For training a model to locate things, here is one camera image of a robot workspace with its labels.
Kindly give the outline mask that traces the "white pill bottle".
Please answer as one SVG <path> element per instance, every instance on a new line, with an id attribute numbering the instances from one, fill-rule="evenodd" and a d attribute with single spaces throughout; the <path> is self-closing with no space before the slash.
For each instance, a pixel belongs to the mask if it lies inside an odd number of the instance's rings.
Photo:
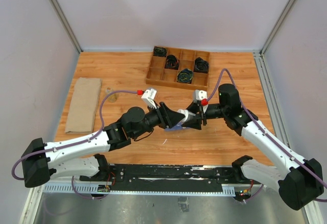
<path id="1" fill-rule="evenodd" d="M 181 124 L 194 119 L 196 116 L 194 113 L 187 109 L 179 109 L 177 112 L 184 115 L 184 118 L 180 121 Z"/>

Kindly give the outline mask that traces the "blue weekly pill organizer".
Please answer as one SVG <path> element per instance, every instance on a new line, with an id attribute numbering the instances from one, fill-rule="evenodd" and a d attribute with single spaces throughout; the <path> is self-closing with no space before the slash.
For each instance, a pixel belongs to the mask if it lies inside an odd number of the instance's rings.
<path id="1" fill-rule="evenodd" d="M 171 132 L 171 131 L 179 131 L 184 130 L 185 128 L 182 127 L 181 123 L 178 123 L 177 125 L 173 126 L 172 128 L 166 128 L 165 131 Z"/>

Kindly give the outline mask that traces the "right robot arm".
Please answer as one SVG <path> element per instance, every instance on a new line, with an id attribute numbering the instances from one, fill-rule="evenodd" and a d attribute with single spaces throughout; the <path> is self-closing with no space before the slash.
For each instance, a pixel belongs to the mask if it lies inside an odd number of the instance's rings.
<path id="1" fill-rule="evenodd" d="M 259 182 L 278 192 L 293 210 L 319 201 L 326 187 L 321 164 L 315 159 L 305 159 L 274 136 L 244 107 L 234 85 L 220 85 L 218 94 L 219 103 L 209 104 L 207 93 L 195 90 L 193 102 L 187 109 L 179 110 L 185 116 L 181 125 L 200 130 L 209 119 L 222 118 L 227 127 L 255 145 L 273 163 L 272 167 L 266 166 L 244 155 L 232 163 L 231 176 L 235 182 Z"/>

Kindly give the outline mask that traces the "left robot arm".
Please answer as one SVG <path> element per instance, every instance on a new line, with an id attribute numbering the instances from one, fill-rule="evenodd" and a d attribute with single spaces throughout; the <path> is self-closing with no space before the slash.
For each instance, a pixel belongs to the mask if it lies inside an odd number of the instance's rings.
<path id="1" fill-rule="evenodd" d="M 121 149 L 136 141 L 156 126 L 172 128 L 185 118 L 183 113 L 169 109 L 163 102 L 146 113 L 140 107 L 132 107 L 114 123 L 96 133 L 61 142 L 43 142 L 34 139 L 22 154 L 23 181 L 33 188 L 47 183 L 51 176 L 58 176 L 55 167 L 81 156 Z"/>

